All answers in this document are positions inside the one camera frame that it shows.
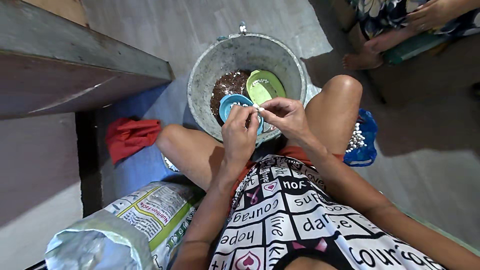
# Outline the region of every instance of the wall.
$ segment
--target wall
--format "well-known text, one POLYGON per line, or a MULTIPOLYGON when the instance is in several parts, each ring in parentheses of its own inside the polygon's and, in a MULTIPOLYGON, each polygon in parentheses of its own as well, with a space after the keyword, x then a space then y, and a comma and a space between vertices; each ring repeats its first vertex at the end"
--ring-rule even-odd
POLYGON ((0 130, 0 264, 23 270, 82 218, 75 114, 3 120, 0 130))

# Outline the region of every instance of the soil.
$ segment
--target soil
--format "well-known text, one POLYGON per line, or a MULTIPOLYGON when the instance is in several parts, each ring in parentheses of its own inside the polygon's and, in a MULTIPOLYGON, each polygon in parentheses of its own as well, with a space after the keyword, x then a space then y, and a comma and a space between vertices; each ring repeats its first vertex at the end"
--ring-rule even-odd
POLYGON ((242 94, 250 98, 247 93, 247 79, 250 77, 250 73, 251 71, 248 70, 233 71, 223 75, 216 81, 213 87, 213 95, 210 99, 210 109, 220 126, 223 126, 223 121, 218 114, 220 100, 225 95, 232 94, 242 94))

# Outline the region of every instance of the green dish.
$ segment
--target green dish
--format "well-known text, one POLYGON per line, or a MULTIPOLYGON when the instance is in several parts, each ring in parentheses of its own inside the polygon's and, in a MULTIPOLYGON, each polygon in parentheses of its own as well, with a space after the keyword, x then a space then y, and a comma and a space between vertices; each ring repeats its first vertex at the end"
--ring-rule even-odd
POLYGON ((247 79, 247 92, 250 99, 260 105, 267 100, 276 97, 286 97, 285 89, 280 80, 275 74, 266 70, 252 71, 250 77, 247 79), (268 80, 268 82, 258 81, 255 85, 253 83, 257 80, 268 80))

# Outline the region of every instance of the gray metal bucket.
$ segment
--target gray metal bucket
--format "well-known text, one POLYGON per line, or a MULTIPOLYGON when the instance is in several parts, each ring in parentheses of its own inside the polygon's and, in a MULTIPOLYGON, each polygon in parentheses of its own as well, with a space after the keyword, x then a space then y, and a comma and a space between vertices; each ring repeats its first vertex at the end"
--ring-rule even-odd
MULTIPOLYGON (((268 70, 281 81, 287 98, 305 102, 307 84, 298 58, 280 41, 260 34, 235 34, 211 45, 197 60, 187 87, 190 111, 205 132, 219 141, 221 127, 210 110, 215 82, 225 73, 237 70, 268 70)), ((257 144, 273 139, 280 131, 264 132, 257 144)))

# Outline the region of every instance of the leg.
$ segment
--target leg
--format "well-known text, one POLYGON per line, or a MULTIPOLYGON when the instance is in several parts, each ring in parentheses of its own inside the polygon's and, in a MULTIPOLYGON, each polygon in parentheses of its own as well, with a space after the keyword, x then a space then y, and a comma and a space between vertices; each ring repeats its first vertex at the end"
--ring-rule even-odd
POLYGON ((381 52, 384 52, 403 41, 419 34, 417 30, 405 27, 382 33, 369 41, 360 32, 363 46, 359 54, 346 54, 343 57, 343 67, 349 70, 373 69, 383 64, 381 52))
POLYGON ((207 133, 177 124, 167 125, 156 140, 160 151, 186 177, 207 190, 223 159, 223 144, 207 133))
POLYGON ((345 154, 357 120, 362 86, 348 75, 330 79, 305 108, 308 126, 334 154, 345 154))

